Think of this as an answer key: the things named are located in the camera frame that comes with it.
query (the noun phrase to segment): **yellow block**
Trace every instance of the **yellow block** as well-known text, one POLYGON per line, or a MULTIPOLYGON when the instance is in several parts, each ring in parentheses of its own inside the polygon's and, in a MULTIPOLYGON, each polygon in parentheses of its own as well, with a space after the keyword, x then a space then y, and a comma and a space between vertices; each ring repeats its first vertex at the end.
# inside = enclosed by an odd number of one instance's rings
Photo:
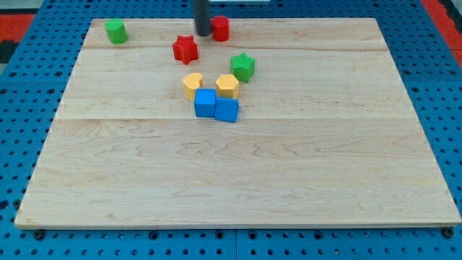
POLYGON ((217 95, 222 98, 237 98, 239 95, 239 80, 233 74, 222 74, 215 81, 217 95))
POLYGON ((196 97, 196 90, 203 86, 202 74, 191 73, 183 78, 183 85, 185 86, 185 96, 190 101, 194 101, 196 97))

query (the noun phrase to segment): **wooden board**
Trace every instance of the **wooden board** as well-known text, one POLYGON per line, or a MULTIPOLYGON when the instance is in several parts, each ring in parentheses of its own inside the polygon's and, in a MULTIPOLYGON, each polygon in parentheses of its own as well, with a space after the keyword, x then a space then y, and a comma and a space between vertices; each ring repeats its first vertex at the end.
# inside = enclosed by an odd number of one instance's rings
POLYGON ((189 19, 93 21, 19 209, 24 229, 382 228, 461 222, 374 19, 233 19, 231 40, 189 19), (237 123, 195 118, 204 84, 245 51, 237 123))

